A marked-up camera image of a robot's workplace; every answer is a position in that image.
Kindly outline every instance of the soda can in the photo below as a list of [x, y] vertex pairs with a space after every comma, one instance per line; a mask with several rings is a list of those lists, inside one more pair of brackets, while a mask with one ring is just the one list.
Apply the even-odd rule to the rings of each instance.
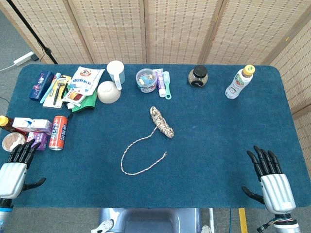
[[67, 122], [68, 120], [65, 116], [56, 116], [54, 118], [49, 144], [51, 150], [62, 150], [64, 148]]

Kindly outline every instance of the black lid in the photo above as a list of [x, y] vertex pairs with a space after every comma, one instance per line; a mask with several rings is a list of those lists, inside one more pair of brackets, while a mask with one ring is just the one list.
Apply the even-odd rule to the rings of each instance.
[[198, 65], [193, 69], [193, 74], [198, 79], [202, 79], [207, 75], [207, 68], [203, 65]]

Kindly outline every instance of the white rope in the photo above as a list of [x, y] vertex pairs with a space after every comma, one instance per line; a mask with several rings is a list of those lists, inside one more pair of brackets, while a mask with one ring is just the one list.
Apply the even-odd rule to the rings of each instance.
[[147, 137], [143, 137], [143, 138], [140, 138], [138, 140], [136, 140], [135, 142], [133, 142], [132, 144], [130, 144], [125, 152], [123, 153], [122, 155], [122, 158], [121, 158], [121, 170], [123, 173], [125, 173], [126, 175], [129, 175], [129, 176], [135, 176], [135, 175], [138, 175], [138, 174], [141, 174], [145, 171], [148, 171], [149, 169], [151, 169], [154, 165], [156, 165], [157, 163], [159, 163], [162, 159], [165, 158], [165, 156], [167, 156], [167, 152], [165, 152], [163, 154], [163, 156], [158, 159], [155, 163], [153, 163], [152, 165], [150, 165], [148, 168], [144, 169], [144, 170], [141, 170], [139, 172], [136, 172], [136, 173], [128, 173], [126, 171], [124, 171], [123, 169], [123, 159], [125, 157], [125, 154], [127, 153], [127, 151], [131, 148], [132, 145], [134, 145], [135, 143], [141, 141], [141, 140], [145, 140], [145, 139], [148, 139], [150, 138], [154, 132], [156, 131], [156, 129], [159, 129], [162, 133], [164, 133], [167, 137], [169, 138], [172, 138], [174, 137], [174, 131], [172, 128], [169, 127], [169, 125], [166, 123], [165, 119], [163, 118], [162, 114], [160, 113], [159, 110], [157, 110], [156, 107], [152, 106], [150, 108], [150, 115], [151, 115], [151, 118], [153, 120], [153, 122], [155, 123], [156, 127], [154, 128], [154, 130], [152, 131], [152, 133], [150, 135], [148, 135]]
[[156, 107], [152, 106], [150, 108], [150, 115], [151, 115], [151, 118], [154, 121], [155, 125], [159, 128], [159, 130], [162, 133], [164, 133], [169, 138], [174, 137], [173, 129], [169, 127], [169, 125], [166, 123], [164, 117], [162, 116], [160, 111], [157, 110]]
[[151, 136], [154, 134], [154, 132], [156, 131], [156, 129], [157, 129], [157, 127], [154, 128], [154, 130], [152, 131], [152, 133], [151, 133], [150, 135], [148, 135], [147, 137], [143, 137], [143, 138], [140, 138], [140, 139], [136, 140], [135, 142], [133, 142], [131, 145], [129, 145], [129, 146], [126, 148], [126, 150], [125, 150], [125, 152], [123, 153], [123, 156], [122, 156], [122, 158], [121, 158], [121, 170], [122, 170], [123, 173], [125, 173], [126, 175], [129, 175], [129, 176], [135, 176], [135, 175], [141, 174], [141, 173], [143, 173], [143, 172], [149, 170], [150, 168], [152, 168], [154, 165], [156, 165], [156, 164], [159, 163], [162, 159], [165, 158], [165, 156], [167, 155], [167, 152], [165, 152], [165, 153], [163, 154], [163, 156], [162, 156], [160, 159], [158, 159], [155, 163], [153, 163], [151, 166], [149, 166], [148, 168], [146, 168], [146, 169], [144, 169], [144, 170], [141, 170], [141, 171], [139, 171], [139, 172], [136, 172], [136, 173], [128, 173], [128, 172], [124, 171], [124, 169], [123, 169], [123, 159], [124, 159], [125, 154], [127, 153], [127, 151], [131, 148], [131, 146], [134, 145], [135, 143], [141, 141], [141, 140], [145, 140], [145, 139], [151, 137]]

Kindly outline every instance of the silver robot hand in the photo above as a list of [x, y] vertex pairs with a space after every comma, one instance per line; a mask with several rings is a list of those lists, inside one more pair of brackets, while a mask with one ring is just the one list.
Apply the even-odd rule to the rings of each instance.
[[7, 163], [0, 169], [0, 233], [5, 228], [13, 210], [12, 200], [17, 198], [22, 191], [37, 188], [46, 178], [41, 178], [36, 183], [25, 184], [29, 166], [33, 160], [36, 149], [40, 143], [32, 147], [35, 139], [23, 145], [17, 145], [10, 153]]
[[258, 159], [249, 150], [247, 154], [253, 162], [262, 196], [252, 193], [245, 186], [242, 186], [242, 190], [250, 198], [264, 204], [267, 210], [275, 215], [275, 218], [257, 228], [257, 231], [262, 233], [273, 225], [277, 233], [300, 233], [297, 220], [290, 214], [296, 208], [291, 186], [286, 175], [282, 173], [277, 156], [272, 151], [266, 152], [257, 146], [254, 146], [254, 149]]

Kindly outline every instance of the small bottle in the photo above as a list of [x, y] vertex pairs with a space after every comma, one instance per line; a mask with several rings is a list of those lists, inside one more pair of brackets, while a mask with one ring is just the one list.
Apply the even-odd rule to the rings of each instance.
[[253, 65], [247, 65], [244, 69], [240, 69], [230, 86], [225, 90], [225, 95], [229, 99], [238, 97], [243, 88], [251, 82], [254, 72], [255, 67]]
[[207, 83], [207, 68], [203, 65], [196, 66], [188, 75], [188, 81], [191, 86], [202, 87]]
[[10, 133], [12, 132], [19, 132], [23, 135], [26, 135], [27, 132], [24, 131], [20, 131], [18, 129], [15, 129], [12, 125], [13, 125], [13, 119], [9, 118], [7, 116], [0, 116], [0, 127], [4, 130], [9, 131]]

